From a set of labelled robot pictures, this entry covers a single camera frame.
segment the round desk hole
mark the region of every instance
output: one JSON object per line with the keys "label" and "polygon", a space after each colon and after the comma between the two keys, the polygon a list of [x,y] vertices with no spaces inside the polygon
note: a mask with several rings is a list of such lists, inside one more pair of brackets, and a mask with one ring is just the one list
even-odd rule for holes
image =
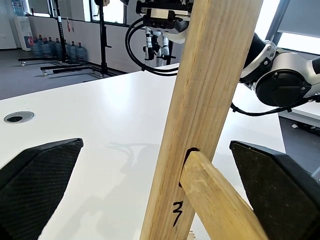
{"label": "round desk hole", "polygon": [[22,119],[23,119],[22,116],[12,116],[12,117],[9,117],[7,119],[7,121],[10,122],[10,123],[16,123],[16,122],[19,122]]}
{"label": "round desk hole", "polygon": [[18,111],[4,117],[4,121],[8,124],[21,124],[30,121],[35,117],[32,111]]}

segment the black cable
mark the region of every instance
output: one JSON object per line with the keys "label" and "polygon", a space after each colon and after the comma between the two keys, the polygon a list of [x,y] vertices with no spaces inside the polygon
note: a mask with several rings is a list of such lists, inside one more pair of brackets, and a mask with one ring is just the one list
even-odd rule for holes
{"label": "black cable", "polygon": [[291,106],[279,107],[279,108],[276,108],[276,109],[273,109],[270,111],[265,111],[265,112],[246,112],[246,111],[243,111],[240,108],[236,107],[233,102],[231,103],[230,108],[232,109],[232,111],[234,113],[237,112],[237,113],[244,114],[244,115],[251,116],[251,117],[259,117],[259,116],[264,116],[264,115],[269,115],[269,114],[276,114],[276,113],[280,113],[280,112],[284,112],[284,111],[288,111],[290,113],[290,112],[292,112],[293,108],[301,106],[303,104],[306,104],[309,101],[316,101],[317,103],[320,102],[320,95],[306,97]]}
{"label": "black cable", "polygon": [[[136,27],[133,28],[133,30],[128,34],[128,39],[127,39],[127,43],[130,44],[130,41],[131,41],[131,37],[133,36],[133,34],[138,31],[139,29],[141,29],[141,27],[143,27],[144,25],[143,24],[140,24]],[[157,68],[153,68],[153,67],[149,67],[145,64],[143,64],[142,62],[140,62],[136,57],[135,55],[133,54],[131,48],[130,48],[130,45],[128,45],[128,54],[130,56],[130,58],[138,65],[142,68],[142,70],[146,70],[152,74],[155,74],[155,75],[159,75],[159,76],[163,76],[163,77],[171,77],[171,76],[176,76],[177,73],[170,73],[172,71],[175,71],[175,69],[178,70],[178,68],[172,68],[172,69],[157,69]]]}
{"label": "black cable", "polygon": [[143,18],[136,20],[133,24],[130,25],[130,27],[128,28],[128,30],[125,34],[125,48],[126,48],[126,51],[129,55],[129,57],[132,59],[132,61],[135,64],[137,64],[139,67],[141,67],[141,69],[143,71],[146,70],[152,74],[166,76],[166,77],[176,76],[177,73],[171,73],[171,72],[177,71],[179,69],[178,67],[171,68],[171,69],[158,69],[158,68],[150,67],[150,66],[145,65],[141,61],[139,61],[139,59],[137,59],[136,56],[134,55],[134,53],[132,52],[132,49],[130,46],[131,38],[135,32],[137,32],[139,29],[144,27],[143,24],[140,24],[138,26],[135,26],[135,25],[142,22],[142,21],[143,21]]}

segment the hole in wood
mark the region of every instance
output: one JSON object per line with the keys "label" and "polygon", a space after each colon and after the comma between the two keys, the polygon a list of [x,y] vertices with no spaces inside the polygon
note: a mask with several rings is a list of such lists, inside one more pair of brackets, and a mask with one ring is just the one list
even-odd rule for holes
{"label": "hole in wood", "polygon": [[187,159],[188,159],[188,157],[189,157],[189,155],[190,155],[191,152],[199,152],[199,151],[200,151],[200,150],[199,150],[198,148],[196,148],[196,147],[191,147],[191,148],[189,148],[189,149],[186,151],[186,153],[185,153],[183,165],[185,165],[185,163],[186,163],[186,161],[187,161]]}

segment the wooden stick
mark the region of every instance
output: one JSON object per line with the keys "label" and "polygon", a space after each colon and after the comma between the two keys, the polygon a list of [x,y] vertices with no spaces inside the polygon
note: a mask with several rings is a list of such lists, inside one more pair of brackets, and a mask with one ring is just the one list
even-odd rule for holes
{"label": "wooden stick", "polygon": [[194,1],[140,240],[186,240],[194,218],[179,179],[188,149],[212,159],[262,0]]}
{"label": "wooden stick", "polygon": [[211,239],[268,239],[251,208],[202,152],[190,153],[180,183]]}

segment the black motor housing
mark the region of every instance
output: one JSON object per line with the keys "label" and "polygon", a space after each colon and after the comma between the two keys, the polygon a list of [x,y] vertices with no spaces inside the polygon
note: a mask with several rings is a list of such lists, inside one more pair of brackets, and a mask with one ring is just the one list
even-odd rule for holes
{"label": "black motor housing", "polygon": [[291,69],[275,70],[264,75],[255,87],[258,99],[269,106],[289,107],[299,102],[311,84]]}

